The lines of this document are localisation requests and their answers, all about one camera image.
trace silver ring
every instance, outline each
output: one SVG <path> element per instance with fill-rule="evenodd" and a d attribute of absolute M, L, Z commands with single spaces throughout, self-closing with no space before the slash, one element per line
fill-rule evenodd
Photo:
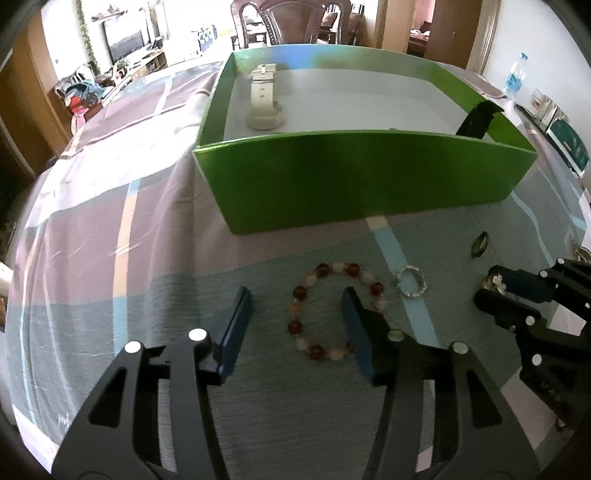
<path fill-rule="evenodd" d="M 410 291 L 406 291 L 403 289 L 402 287 L 402 274 L 406 271 L 411 272 L 416 279 L 418 280 L 421 288 L 419 289 L 419 291 L 415 291 L 415 292 L 410 292 Z M 406 267 L 402 267 L 398 273 L 396 274 L 396 279 L 398 280 L 398 289 L 405 295 L 407 296 L 409 299 L 416 299 L 417 297 L 420 297 L 421 295 L 423 295 L 425 293 L 425 291 L 428 289 L 427 286 L 427 282 L 425 280 L 425 274 L 423 273 L 423 271 L 418 268 L 415 267 L 414 265 L 407 265 Z"/>
<path fill-rule="evenodd" d="M 505 285 L 505 283 L 503 282 L 503 275 L 500 274 L 486 277 L 484 282 L 482 283 L 482 288 L 497 291 L 501 295 L 504 295 L 507 291 L 507 285 Z"/>

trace red bead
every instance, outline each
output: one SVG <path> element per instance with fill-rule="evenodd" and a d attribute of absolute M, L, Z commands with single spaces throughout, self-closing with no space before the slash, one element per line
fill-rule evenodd
<path fill-rule="evenodd" d="M 319 277 L 326 277 L 330 273 L 330 267 L 325 263 L 321 263 L 316 267 L 316 273 L 318 273 Z"/>
<path fill-rule="evenodd" d="M 347 266 L 347 274 L 351 277 L 356 277 L 357 275 L 359 275 L 360 271 L 361 267 L 358 266 L 358 264 L 356 263 L 351 263 Z"/>
<path fill-rule="evenodd" d="M 373 285 L 371 285 L 371 294 L 379 297 L 382 293 L 384 293 L 384 286 L 377 281 Z"/>
<path fill-rule="evenodd" d="M 310 347 L 310 358 L 312 360 L 322 360 L 326 352 L 320 345 L 314 345 Z"/>
<path fill-rule="evenodd" d="M 306 290 L 306 287 L 298 285 L 296 288 L 294 288 L 293 295 L 298 300 L 304 300 L 304 298 L 308 296 L 308 291 Z"/>
<path fill-rule="evenodd" d="M 292 335 L 297 335 L 301 333 L 304 329 L 304 326 L 301 324 L 299 320 L 292 320 L 290 323 L 287 324 L 287 331 L 290 332 Z"/>

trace bedsheet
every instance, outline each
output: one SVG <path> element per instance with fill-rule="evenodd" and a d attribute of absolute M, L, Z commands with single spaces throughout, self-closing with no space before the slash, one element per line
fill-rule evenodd
<path fill-rule="evenodd" d="M 540 153 L 503 202 L 234 236 L 191 156 L 220 64 L 160 73 L 90 120 L 40 178 L 15 255 L 7 318 L 11 398 L 27 446 L 47 468 L 96 381 L 129 340 L 148 347 L 210 325 L 240 286 L 254 313 L 235 372 L 210 389 L 232 479 L 358 479 L 384 390 L 352 357 L 314 363 L 286 331 L 291 291 L 321 262 L 357 262 L 386 286 L 385 318 L 419 342 L 467 343 L 508 399 L 544 466 L 568 437 L 519 380 L 513 337 L 479 312 L 472 295 L 495 264 L 538 271 L 571 245 L 589 246 L 589 205 L 569 169 L 536 130 L 473 74 L 451 69 L 506 115 Z M 471 259 L 474 239 L 491 244 Z M 403 300 L 396 271 L 414 264 L 430 289 Z M 320 343 L 346 340 L 340 293 L 319 283 L 306 328 Z M 360 291 L 361 300 L 370 301 Z M 553 327 L 582 321 L 549 305 Z M 174 469 L 161 387 L 165 467 Z M 418 468 L 428 466 L 433 398 L 426 385 Z"/>

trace white watch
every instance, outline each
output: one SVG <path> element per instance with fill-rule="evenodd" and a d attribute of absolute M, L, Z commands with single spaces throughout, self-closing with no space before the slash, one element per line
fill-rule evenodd
<path fill-rule="evenodd" d="M 246 123 L 255 130 L 270 130 L 285 122 L 285 111 L 274 101 L 276 68 L 275 63 L 268 63 L 252 71 L 251 113 Z"/>

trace white screw cap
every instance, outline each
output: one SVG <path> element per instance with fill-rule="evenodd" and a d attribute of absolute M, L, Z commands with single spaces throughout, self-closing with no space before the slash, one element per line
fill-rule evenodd
<path fill-rule="evenodd" d="M 465 355 L 470 350 L 468 346 L 463 342 L 455 342 L 452 345 L 452 349 L 454 352 L 459 353 L 460 355 Z"/>
<path fill-rule="evenodd" d="M 189 332 L 189 338 L 193 342 L 201 342 L 207 338 L 207 332 L 202 328 L 194 328 Z"/>
<path fill-rule="evenodd" d="M 136 342 L 135 340 L 133 342 L 128 342 L 125 345 L 125 351 L 127 353 L 138 353 L 142 348 L 142 344 L 139 342 Z"/>
<path fill-rule="evenodd" d="M 388 340 L 391 342 L 402 342 L 404 337 L 405 335 L 402 330 L 390 330 L 388 332 Z"/>

